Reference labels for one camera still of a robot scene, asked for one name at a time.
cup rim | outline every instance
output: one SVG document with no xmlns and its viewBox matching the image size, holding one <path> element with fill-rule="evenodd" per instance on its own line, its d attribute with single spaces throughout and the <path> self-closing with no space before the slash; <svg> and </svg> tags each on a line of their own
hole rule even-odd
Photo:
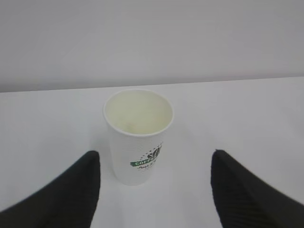
<svg viewBox="0 0 304 228">
<path fill-rule="evenodd" d="M 129 133 L 129 132 L 126 132 L 126 131 L 123 131 L 123 130 L 119 129 L 118 127 L 113 126 L 113 125 L 110 123 L 110 121 L 108 120 L 107 116 L 106 116 L 106 112 L 105 112 L 106 105 L 108 104 L 108 102 L 109 102 L 114 96 L 116 96 L 116 95 L 118 95 L 118 94 L 120 94 L 120 93 L 126 92 L 126 91 L 146 91 L 146 92 L 153 93 L 153 94 L 155 94 L 155 95 L 161 97 L 162 99 L 164 99 L 164 100 L 168 103 L 168 105 L 169 105 L 169 107 L 170 107 L 170 109 L 171 109 L 171 111 L 172 111 L 172 118 L 171 118 L 170 122 L 169 122 L 164 128 L 162 128 L 161 130 L 159 130 L 159 131 L 157 131 L 157 132 L 149 133 L 149 134 L 134 134 L 134 133 Z M 121 91 L 118 91 L 118 92 L 114 93 L 113 95 L 111 95 L 111 96 L 107 99 L 107 101 L 104 103 L 104 106 L 103 106 L 103 115 L 104 115 L 104 119 L 105 119 L 105 121 L 107 122 L 108 126 L 112 127 L 115 131 L 117 131 L 117 132 L 119 132 L 119 133 L 121 133 L 121 134 L 127 135 L 127 136 L 143 138 L 143 137 L 154 136 L 154 135 L 157 135 L 157 134 L 160 134 L 160 133 L 166 131 L 166 130 L 171 126 L 171 124 L 172 124 L 172 122 L 173 122 L 173 119 L 174 119 L 174 109 L 173 109 L 173 106 L 172 106 L 171 102 L 170 102 L 166 97 L 160 95 L 159 93 L 157 93 L 157 92 L 155 92 L 155 91 L 152 91 L 152 90 L 149 90 L 149 89 L 125 89 L 125 90 L 121 90 Z"/>
</svg>

paper cup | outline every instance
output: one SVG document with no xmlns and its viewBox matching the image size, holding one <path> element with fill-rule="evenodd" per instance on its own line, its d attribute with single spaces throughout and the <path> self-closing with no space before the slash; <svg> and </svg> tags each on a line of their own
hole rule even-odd
<svg viewBox="0 0 304 228">
<path fill-rule="evenodd" d="M 149 90 L 124 90 L 105 103 L 113 168 L 122 183 L 148 180 L 173 117 L 170 102 Z"/>
</svg>

table surface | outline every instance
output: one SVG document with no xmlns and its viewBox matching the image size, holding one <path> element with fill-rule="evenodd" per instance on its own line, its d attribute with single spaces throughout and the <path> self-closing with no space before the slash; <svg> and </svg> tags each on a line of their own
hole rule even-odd
<svg viewBox="0 0 304 228">
<path fill-rule="evenodd" d="M 149 85 L 175 121 L 152 177 L 114 177 L 102 105 L 126 87 L 0 94 L 0 210 L 24 199 L 88 150 L 101 154 L 92 228 L 220 228 L 210 186 L 215 149 L 304 203 L 304 77 Z"/>
</svg>

coffee cup logo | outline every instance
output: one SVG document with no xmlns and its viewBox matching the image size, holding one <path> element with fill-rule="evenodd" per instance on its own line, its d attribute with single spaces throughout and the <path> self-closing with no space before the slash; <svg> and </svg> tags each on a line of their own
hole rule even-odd
<svg viewBox="0 0 304 228">
<path fill-rule="evenodd" d="M 138 170 L 147 170 L 152 167 L 152 165 L 155 163 L 160 151 L 162 148 L 162 143 L 158 145 L 156 148 L 153 148 L 153 150 L 150 150 L 145 155 L 143 155 L 139 161 L 133 161 L 130 163 L 131 166 L 136 167 Z"/>
</svg>

white wall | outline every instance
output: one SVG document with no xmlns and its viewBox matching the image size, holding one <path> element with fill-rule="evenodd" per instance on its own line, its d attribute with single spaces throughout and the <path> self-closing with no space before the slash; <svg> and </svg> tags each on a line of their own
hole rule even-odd
<svg viewBox="0 0 304 228">
<path fill-rule="evenodd" d="M 302 75 L 303 0 L 0 0 L 0 91 Z"/>
</svg>

